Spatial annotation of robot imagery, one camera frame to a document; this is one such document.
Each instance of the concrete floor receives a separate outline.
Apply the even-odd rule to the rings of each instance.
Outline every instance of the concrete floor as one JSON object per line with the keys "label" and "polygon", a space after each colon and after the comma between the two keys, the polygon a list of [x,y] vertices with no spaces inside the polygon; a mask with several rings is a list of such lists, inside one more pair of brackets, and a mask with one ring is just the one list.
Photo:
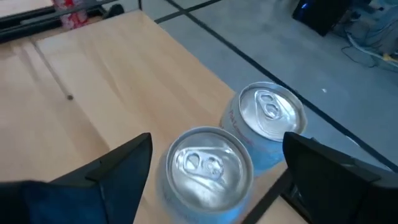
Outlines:
{"label": "concrete floor", "polygon": [[[135,1],[122,0],[125,8]],[[142,0],[144,11],[158,19],[177,10],[164,0]],[[175,0],[188,8],[204,0]],[[320,37],[293,20],[296,0],[222,0],[191,12],[334,120],[398,164],[392,134],[398,126],[398,74],[366,68],[344,56],[345,40]],[[233,90],[256,81],[270,81],[204,29],[185,16],[159,24]],[[367,55],[348,49],[355,60]],[[306,108],[305,135],[383,167],[333,126]]]}

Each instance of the silver can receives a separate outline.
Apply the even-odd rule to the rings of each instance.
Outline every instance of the silver can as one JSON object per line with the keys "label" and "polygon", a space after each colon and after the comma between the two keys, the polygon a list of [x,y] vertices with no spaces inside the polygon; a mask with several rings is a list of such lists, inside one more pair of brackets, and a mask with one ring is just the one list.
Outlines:
{"label": "silver can", "polygon": [[301,134],[306,125],[300,100],[284,87],[269,82],[252,83],[235,94],[220,121],[221,128],[245,145],[255,176],[284,159],[285,132]]}
{"label": "silver can", "polygon": [[231,223],[241,214],[252,183],[245,147],[214,127],[183,133],[157,169],[157,194],[174,223]]}

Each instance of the can lid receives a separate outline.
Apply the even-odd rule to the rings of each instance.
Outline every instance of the can lid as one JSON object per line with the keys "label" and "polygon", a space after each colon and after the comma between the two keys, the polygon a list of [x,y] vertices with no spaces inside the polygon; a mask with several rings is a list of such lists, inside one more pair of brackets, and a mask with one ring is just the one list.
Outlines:
{"label": "can lid", "polygon": [[247,86],[239,96],[239,109],[253,131],[274,141],[282,141],[287,131],[301,134],[307,125],[301,101],[275,83]]}
{"label": "can lid", "polygon": [[167,156],[169,182],[188,206],[222,212],[248,193],[252,165],[244,146],[219,128],[200,127],[183,134]]}

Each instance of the wooden table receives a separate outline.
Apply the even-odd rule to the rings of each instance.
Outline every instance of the wooden table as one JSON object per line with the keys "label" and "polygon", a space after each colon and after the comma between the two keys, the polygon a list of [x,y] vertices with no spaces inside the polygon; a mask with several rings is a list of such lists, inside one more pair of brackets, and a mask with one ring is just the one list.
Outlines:
{"label": "wooden table", "polygon": [[0,0],[0,17],[52,6],[51,0]]}
{"label": "wooden table", "polygon": [[[159,157],[182,132],[217,126],[234,93],[141,11],[36,44],[45,58],[40,59],[27,40],[0,51],[6,52],[0,57],[7,61],[1,66],[8,69],[0,80],[1,91],[18,93],[15,98],[0,98],[0,103],[11,105],[6,119],[1,112],[0,128],[7,136],[0,135],[8,147],[2,149],[7,156],[0,158],[0,166],[12,170],[1,172],[1,180],[51,180],[150,132],[154,152],[134,223],[170,223],[155,197]],[[42,60],[49,62],[74,101],[63,98]],[[285,168],[281,162],[256,179],[248,211]],[[259,223],[305,222],[278,198]]]}

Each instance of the red can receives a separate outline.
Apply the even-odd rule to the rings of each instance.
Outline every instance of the red can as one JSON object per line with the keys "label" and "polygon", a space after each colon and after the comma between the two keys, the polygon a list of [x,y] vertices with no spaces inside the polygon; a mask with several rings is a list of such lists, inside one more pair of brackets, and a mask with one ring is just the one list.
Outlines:
{"label": "red can", "polygon": [[[83,0],[52,0],[55,6],[55,9],[58,11],[72,9],[83,4]],[[75,29],[81,26],[84,26],[87,21],[87,13],[86,11],[78,11],[70,14],[66,14],[61,16],[62,24],[67,29]]]}

